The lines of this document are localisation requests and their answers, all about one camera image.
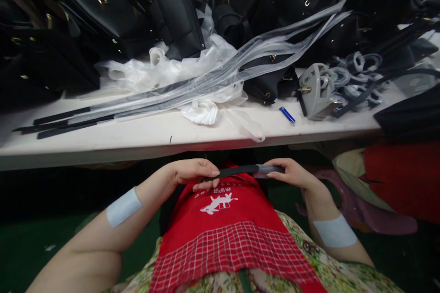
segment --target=white bandage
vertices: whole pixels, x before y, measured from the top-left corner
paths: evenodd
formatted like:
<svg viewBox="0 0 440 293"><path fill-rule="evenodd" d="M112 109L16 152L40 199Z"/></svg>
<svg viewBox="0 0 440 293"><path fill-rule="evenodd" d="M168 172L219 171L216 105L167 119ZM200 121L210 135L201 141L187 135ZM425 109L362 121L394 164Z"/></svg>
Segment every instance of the white bandage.
<svg viewBox="0 0 440 293"><path fill-rule="evenodd" d="M335 220L313 221L313 224L327 247L351 246L358 239L342 214Z"/></svg>
<svg viewBox="0 0 440 293"><path fill-rule="evenodd" d="M116 228L141 207L142 203L133 187L107 207L107 220L112 228Z"/></svg>

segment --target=blue lighter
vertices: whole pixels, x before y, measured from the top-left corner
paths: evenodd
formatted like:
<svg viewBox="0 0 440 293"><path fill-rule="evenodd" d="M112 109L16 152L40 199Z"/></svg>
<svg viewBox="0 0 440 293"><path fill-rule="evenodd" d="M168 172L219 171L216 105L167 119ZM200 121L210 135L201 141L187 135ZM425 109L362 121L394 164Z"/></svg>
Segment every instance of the blue lighter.
<svg viewBox="0 0 440 293"><path fill-rule="evenodd" d="M288 111L284 107L281 107L280 110L282 113L284 113L284 115L287 119L289 119L290 122L295 122L295 119L291 116L290 113L288 113Z"/></svg>

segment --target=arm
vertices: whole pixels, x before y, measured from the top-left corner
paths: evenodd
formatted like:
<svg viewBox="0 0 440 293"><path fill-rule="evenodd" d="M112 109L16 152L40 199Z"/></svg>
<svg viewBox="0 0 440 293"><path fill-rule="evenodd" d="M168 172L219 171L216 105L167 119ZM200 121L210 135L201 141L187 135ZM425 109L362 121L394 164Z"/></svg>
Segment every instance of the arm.
<svg viewBox="0 0 440 293"><path fill-rule="evenodd" d="M218 169L206 159L169 163L135 188L142 207L116 228L112 228L106 211L75 235L42 269L27 293L34 292L101 292L117 283L122 253L136 240L177 184L214 177ZM219 180L195 187L217 186Z"/></svg>
<svg viewBox="0 0 440 293"><path fill-rule="evenodd" d="M330 248L324 245L313 222L337 219L341 215L341 212L339 212L336 207L330 191L321 181L292 159L272 159L266 164L282 166L285 169L285 174L272 172L267 174L268 177L304 189L308 224L312 233L312 239L317 245L338 261L355 261L374 266L367 251L359 240L357 240L354 245L343 248Z"/></svg>

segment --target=hand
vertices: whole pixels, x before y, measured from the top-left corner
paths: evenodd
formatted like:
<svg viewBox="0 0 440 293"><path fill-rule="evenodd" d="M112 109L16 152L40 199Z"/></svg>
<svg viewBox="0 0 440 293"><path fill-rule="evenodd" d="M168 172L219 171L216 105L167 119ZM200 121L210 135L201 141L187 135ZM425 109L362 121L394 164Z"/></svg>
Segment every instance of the hand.
<svg viewBox="0 0 440 293"><path fill-rule="evenodd" d="M220 179L204 182L205 177L215 177L220 174L219 169L207 159L179 160L164 166L170 171L171 182L174 187L178 184L195 184L194 191L208 190L219 185Z"/></svg>
<svg viewBox="0 0 440 293"><path fill-rule="evenodd" d="M300 164L290 158L277 158L269 160L265 165L281 166L285 173L271 172L267 177L294 185L298 188L312 189L323 184Z"/></svg>

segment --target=red cloth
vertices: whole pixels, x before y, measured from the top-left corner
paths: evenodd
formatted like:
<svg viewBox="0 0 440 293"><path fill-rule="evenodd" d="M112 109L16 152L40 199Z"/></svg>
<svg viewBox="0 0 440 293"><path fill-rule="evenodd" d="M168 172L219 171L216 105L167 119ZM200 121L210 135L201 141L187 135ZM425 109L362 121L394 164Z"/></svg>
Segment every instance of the red cloth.
<svg viewBox="0 0 440 293"><path fill-rule="evenodd" d="M164 236L150 292L174 292L181 284L218 271L258 268L325 292L258 183L247 174L220 179L217 189L182 192Z"/></svg>
<svg viewBox="0 0 440 293"><path fill-rule="evenodd" d="M365 171L380 198L396 212L440 224L440 142L365 149Z"/></svg>

